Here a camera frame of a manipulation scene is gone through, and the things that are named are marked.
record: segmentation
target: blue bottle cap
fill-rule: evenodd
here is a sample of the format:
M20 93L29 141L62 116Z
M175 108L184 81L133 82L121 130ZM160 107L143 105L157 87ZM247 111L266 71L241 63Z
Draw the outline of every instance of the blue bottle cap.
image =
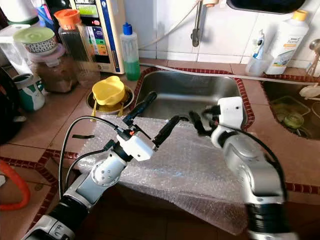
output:
M125 23L122 26L123 34L124 35L131 35L132 34L132 25L129 23Z

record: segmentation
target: black cable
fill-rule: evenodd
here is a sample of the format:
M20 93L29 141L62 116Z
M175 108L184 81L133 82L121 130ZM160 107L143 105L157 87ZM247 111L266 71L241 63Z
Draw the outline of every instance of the black cable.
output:
M66 151L66 145L67 145L67 141L70 135L70 132L72 130L72 128L74 127L74 125L79 122L80 120L83 119L93 119L96 120L98 122L107 124L108 126L112 127L114 130L116 130L118 128L117 125L113 124L112 122L105 120L103 118L100 117L96 117L96 116L81 116L78 117L76 120L74 120L71 125L69 126L68 130L66 131L63 143L62 143L62 148L61 148L61 154L60 154L60 162L59 162L59 169L58 169L58 188L59 188L59 199L61 199L61 197L63 196L64 190L63 190L63 180L62 180L62 167L63 167L63 162L64 162L64 156L65 156L65 151Z
M259 138L253 136L252 134L246 132L246 131L243 131L241 129L236 129L236 128L233 128L233 127L230 127L230 126L225 126L225 125L222 125L222 124L219 124L220 126L222 127L225 127L227 129L231 129L231 130L234 130L234 131L237 131L237 132L240 132L248 137L250 137L251 139L253 139L255 142L257 142L263 149L265 149L267 151L267 153L270 155L270 157L272 157L273 161L271 161L269 158L266 158L266 161L271 164L275 170L277 171L277 173L279 174L279 177L281 179L281 188L282 188L282 191L283 191L283 196L284 196L284 199L287 200L288 199L288 194L287 194L287 188L286 188L286 184L285 184L285 174L284 174L284 170L279 162L279 159L277 158L277 156L274 154L274 152L266 145L264 144L263 141L261 141Z
M88 152L88 153L85 153L83 155L81 155L80 157L78 157L69 167L68 169L68 172L66 173L66 177L65 177L65 184L64 184L64 189L68 189L68 185L69 185L69 176L70 176L70 173L72 171L72 169L74 168L74 166L83 158L85 157L88 157L90 155L94 155L94 154L100 154L100 153L103 153L104 151L106 151L105 149L101 149L101 150L97 150L97 151L92 151L92 152Z

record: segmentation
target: white wall tile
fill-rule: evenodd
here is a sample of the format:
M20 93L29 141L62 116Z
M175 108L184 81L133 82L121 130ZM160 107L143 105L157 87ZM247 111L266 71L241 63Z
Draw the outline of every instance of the white wall tile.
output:
M159 38L178 23L192 8L194 0L156 0L156 34ZM171 34L157 43L157 51L192 53L191 33L197 8Z
M146 59L155 59L157 58L157 52L149 50L139 50L139 57Z
M309 10L309 12L311 12L310 15L312 15L312 17L309 18L309 20L311 19L311 22L309 24L309 31L303 38L303 42L300 44L292 59L312 61L314 57L314 53L309 49L309 44L312 40L320 38L320 1L314 1L316 1L318 6L317 11L316 9L313 9L313 12L311 12L311 9Z
M207 10L199 53L242 56L258 13L229 6Z
M288 67L292 68L300 68L300 69L306 69L309 65L310 61L304 61L304 60L291 60L288 63Z
M170 52L170 51L157 51L157 59L179 60L179 61L197 61L198 54L186 52Z
M138 35L138 45L143 46L157 38L156 0L124 0L125 19ZM156 50L156 44L144 50Z
M239 64L242 56L199 53L198 62Z
M320 6L319 0L306 0L305 3L301 6L300 9L308 11L308 18L306 20L307 22L311 21L311 19L315 15L315 12L319 8L319 6ZM257 35L259 34L259 31L261 29L264 32L264 50L267 51L276 33L278 23L291 18L292 15L293 13L288 13L288 14L259 13L243 55L244 56L252 55L253 39L257 38ZM296 52L296 55L299 54L299 52L301 52L301 50L305 48L304 43L305 41L301 43L301 46Z
M251 56L243 56L241 58L241 64L248 64L249 60L250 60Z
M150 43L180 21L195 0L124 0L126 19L138 34L139 46ZM205 19L200 46L193 47L190 35L194 28L196 8L170 35L157 44L139 51L141 57L184 61L242 63L249 61L252 40L260 29L265 33L268 49L278 22L289 14L268 14L234 10L219 5L204 8ZM310 30L296 54L292 66L304 67L313 58L309 43L320 38L320 0L306 0L301 9L309 12Z

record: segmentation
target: yellow plastic container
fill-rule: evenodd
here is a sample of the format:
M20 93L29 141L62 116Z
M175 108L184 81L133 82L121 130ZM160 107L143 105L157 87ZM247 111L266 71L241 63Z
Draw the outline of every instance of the yellow plastic container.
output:
M125 85L118 76L110 76L98 81L92 87L95 100L99 105L113 106L125 96Z

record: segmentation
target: white plastic bottle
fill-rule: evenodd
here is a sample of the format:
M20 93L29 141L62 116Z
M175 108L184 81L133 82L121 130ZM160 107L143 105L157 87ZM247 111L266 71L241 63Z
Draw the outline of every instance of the white plastic bottle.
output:
M266 74L283 74L299 44L309 30L305 23L307 11L297 10L292 18L282 21L267 51L273 60L264 71Z
M137 81L140 77L138 37L137 34L132 31L132 26L127 22L123 25L120 42L126 78L130 81Z

